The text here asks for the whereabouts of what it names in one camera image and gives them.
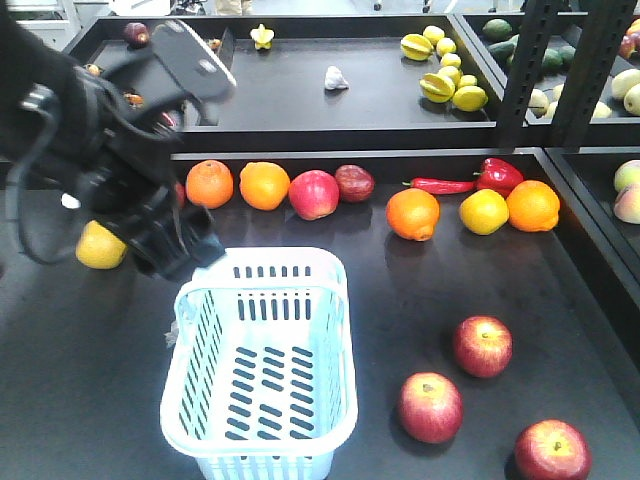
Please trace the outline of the yellow lemon near arm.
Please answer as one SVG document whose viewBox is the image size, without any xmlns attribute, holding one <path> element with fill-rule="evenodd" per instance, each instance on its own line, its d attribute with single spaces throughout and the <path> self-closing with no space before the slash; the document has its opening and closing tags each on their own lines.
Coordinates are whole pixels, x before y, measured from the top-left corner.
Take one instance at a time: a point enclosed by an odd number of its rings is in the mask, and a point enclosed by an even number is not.
<svg viewBox="0 0 640 480">
<path fill-rule="evenodd" d="M 97 270 L 118 267 L 127 253 L 127 245 L 99 222 L 88 222 L 76 244 L 76 259 Z"/>
</svg>

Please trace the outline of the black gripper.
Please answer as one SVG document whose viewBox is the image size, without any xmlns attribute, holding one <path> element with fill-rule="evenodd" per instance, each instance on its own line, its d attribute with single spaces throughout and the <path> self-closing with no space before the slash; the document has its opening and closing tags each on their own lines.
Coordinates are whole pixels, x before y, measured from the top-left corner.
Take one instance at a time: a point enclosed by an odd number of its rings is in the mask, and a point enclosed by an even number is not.
<svg viewBox="0 0 640 480">
<path fill-rule="evenodd" d="M 193 99 L 150 49 L 131 54 L 102 77 L 76 68 L 83 104 L 69 188 L 95 219 L 124 241 L 142 271 L 166 280 L 188 276 L 190 258 L 210 265 L 225 255 L 211 213 L 180 207 L 170 153 L 178 141 L 162 114 Z"/>
</svg>

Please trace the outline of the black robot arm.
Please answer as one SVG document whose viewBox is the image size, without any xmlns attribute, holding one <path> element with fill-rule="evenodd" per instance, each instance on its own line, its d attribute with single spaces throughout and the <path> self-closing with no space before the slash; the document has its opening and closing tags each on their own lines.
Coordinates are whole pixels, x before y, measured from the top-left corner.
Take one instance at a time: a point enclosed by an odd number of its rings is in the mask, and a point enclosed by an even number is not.
<svg viewBox="0 0 640 480">
<path fill-rule="evenodd" d="M 53 265 L 71 250 L 35 244 L 23 195 L 36 178 L 78 200 L 133 252 L 138 268 L 169 280 L 220 259 L 224 247 L 202 206 L 181 207 L 171 156 L 181 131 L 162 123 L 183 102 L 204 110 L 235 79 L 186 23 L 166 18 L 150 43 L 95 76 L 1 16 L 1 155 L 5 217 L 18 250 Z"/>
</svg>

